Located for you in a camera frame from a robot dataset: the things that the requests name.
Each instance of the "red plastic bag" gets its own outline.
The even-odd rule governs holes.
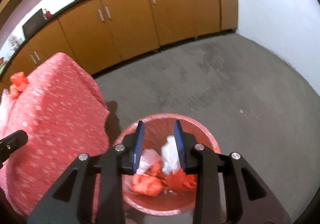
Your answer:
[[[24,72],[18,72],[13,74],[10,77],[10,81],[17,87],[19,87],[22,83],[28,84],[28,78],[24,75]]]
[[[149,176],[157,177],[161,174],[162,162],[154,164],[149,170],[146,171],[146,174]]]
[[[18,89],[17,89],[17,86],[16,86],[16,85],[11,84],[11,86],[10,86],[9,90],[10,90],[10,96],[11,96],[11,98],[12,98],[12,99],[16,99],[16,98],[18,98],[18,97],[19,97],[20,92],[18,91]]]
[[[131,189],[144,195],[157,196],[162,192],[163,187],[161,180],[157,177],[135,174],[132,178]]]
[[[180,168],[176,174],[172,172],[165,177],[168,188],[173,192],[194,190],[197,187],[196,176],[186,175]]]
[[[10,95],[12,99],[17,99],[21,92],[25,90],[28,85],[28,78],[23,72],[18,72],[10,77],[12,82],[10,86]]]

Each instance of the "pink polka dot cloth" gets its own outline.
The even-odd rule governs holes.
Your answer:
[[[23,215],[31,213],[79,154],[99,155],[109,147],[104,98],[69,56],[55,54],[28,81],[16,100],[4,90],[0,104],[0,139],[20,129],[29,137],[0,170],[0,187]]]

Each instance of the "floor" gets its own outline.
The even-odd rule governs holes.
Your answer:
[[[187,115],[207,127],[223,154],[239,152],[292,221],[320,184],[320,97],[274,54],[235,33],[189,41],[96,78],[115,136],[150,114]],[[192,213],[140,223],[192,223]]]

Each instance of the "cabinet door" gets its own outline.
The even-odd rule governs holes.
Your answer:
[[[220,0],[191,0],[196,35],[220,31]]]
[[[89,0],[59,17],[79,64],[89,74],[121,61],[104,20],[100,0]]]
[[[191,0],[150,0],[160,45],[195,37]]]
[[[238,0],[221,0],[221,30],[238,27]]]
[[[101,0],[113,43],[123,60],[159,48],[149,0]]]
[[[63,52],[76,60],[58,20],[46,25],[31,38],[29,43],[40,62],[44,62],[57,52]]]
[[[11,85],[10,77],[17,72],[24,72],[25,76],[28,76],[39,63],[33,55],[32,48],[29,43],[22,47],[19,53],[14,57],[8,69],[4,73],[2,82],[6,87]]]

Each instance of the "pink trash bin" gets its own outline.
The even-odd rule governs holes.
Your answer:
[[[184,132],[193,134],[198,143],[211,148],[216,153],[220,147],[213,135],[198,121],[179,114],[155,114],[140,119],[145,124],[145,136],[142,149],[152,148],[161,154],[161,147],[166,143],[166,138],[173,135],[173,123],[180,120]],[[114,145],[120,144],[124,136],[136,131],[139,121],[131,124],[124,130]],[[135,209],[146,214],[156,216],[177,215],[190,211],[195,206],[196,191],[174,194],[160,194],[157,197],[150,197],[133,192],[131,187],[132,176],[123,175],[123,197],[124,201]]]

